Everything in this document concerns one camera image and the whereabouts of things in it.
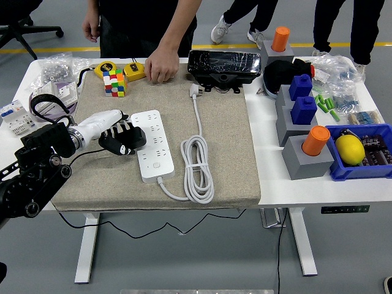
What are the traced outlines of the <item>person's right hand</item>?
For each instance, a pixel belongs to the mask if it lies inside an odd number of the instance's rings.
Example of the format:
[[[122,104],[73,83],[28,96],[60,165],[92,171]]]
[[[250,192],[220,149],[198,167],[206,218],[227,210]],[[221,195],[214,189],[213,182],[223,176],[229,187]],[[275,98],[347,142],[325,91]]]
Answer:
[[[82,30],[85,38],[90,42],[96,43],[100,36],[99,21],[99,14],[95,12],[85,15],[85,19],[82,22]]]

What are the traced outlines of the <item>person's left hand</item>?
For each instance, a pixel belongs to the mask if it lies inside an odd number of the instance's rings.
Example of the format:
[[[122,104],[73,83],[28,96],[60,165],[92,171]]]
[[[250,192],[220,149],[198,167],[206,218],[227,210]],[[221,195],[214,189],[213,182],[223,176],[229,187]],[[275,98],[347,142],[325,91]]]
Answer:
[[[145,61],[145,75],[152,83],[164,83],[173,78],[179,69],[176,50],[158,47]]]

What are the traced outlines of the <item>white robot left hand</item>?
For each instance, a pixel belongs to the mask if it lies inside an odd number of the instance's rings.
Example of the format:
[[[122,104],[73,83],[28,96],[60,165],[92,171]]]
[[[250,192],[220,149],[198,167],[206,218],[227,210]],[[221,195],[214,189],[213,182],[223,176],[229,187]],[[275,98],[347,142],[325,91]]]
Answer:
[[[95,113],[78,125],[70,126],[68,133],[78,152],[85,150],[93,140],[119,156],[134,154],[136,149],[146,144],[145,132],[134,126],[129,115],[121,110]]]

